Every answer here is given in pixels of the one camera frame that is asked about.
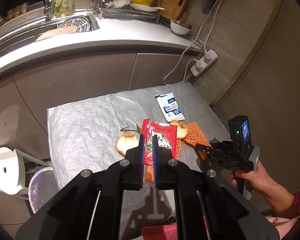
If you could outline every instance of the silver tablecloth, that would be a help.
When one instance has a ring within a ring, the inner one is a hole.
[[[63,188],[81,170],[107,169],[123,159],[116,150],[120,129],[142,125],[146,118],[166,122],[156,94],[173,92],[185,122],[196,121],[208,140],[229,140],[229,134],[190,83],[158,86],[89,98],[48,109],[50,156]],[[200,171],[194,150],[182,143],[179,159]],[[138,236],[142,226],[155,225],[175,213],[173,191],[156,191],[144,183],[139,192],[123,194],[120,238]]]

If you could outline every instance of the yellow bowl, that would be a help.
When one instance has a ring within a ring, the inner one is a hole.
[[[141,4],[145,6],[150,6],[153,3],[153,0],[132,0],[131,3]]]

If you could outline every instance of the metal screw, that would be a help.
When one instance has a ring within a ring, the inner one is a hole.
[[[130,162],[129,162],[128,160],[126,160],[126,159],[123,159],[123,160],[121,160],[121,161],[119,162],[119,164],[120,164],[121,166],[123,166],[123,167],[126,167],[126,166],[128,166],[128,165],[130,164]]]
[[[90,170],[83,170],[83,171],[80,172],[80,175],[84,178],[87,178],[91,175],[91,173],[92,172]]]
[[[178,161],[175,159],[170,159],[170,160],[168,160],[168,164],[173,167],[178,164]]]
[[[210,178],[214,178],[214,177],[217,175],[217,173],[216,173],[215,170],[207,170],[206,174],[207,174],[207,176],[209,176]]]

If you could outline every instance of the white countertop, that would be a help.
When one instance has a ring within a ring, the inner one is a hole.
[[[138,20],[97,19],[100,29],[62,34],[36,41],[0,57],[0,73],[23,62],[69,49],[106,45],[153,45],[172,48],[188,47],[191,42],[171,29]]]

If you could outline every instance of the plaid sleeve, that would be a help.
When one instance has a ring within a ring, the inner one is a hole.
[[[293,219],[300,215],[300,190],[297,191],[294,195],[294,200],[290,208],[287,210],[284,218]]]

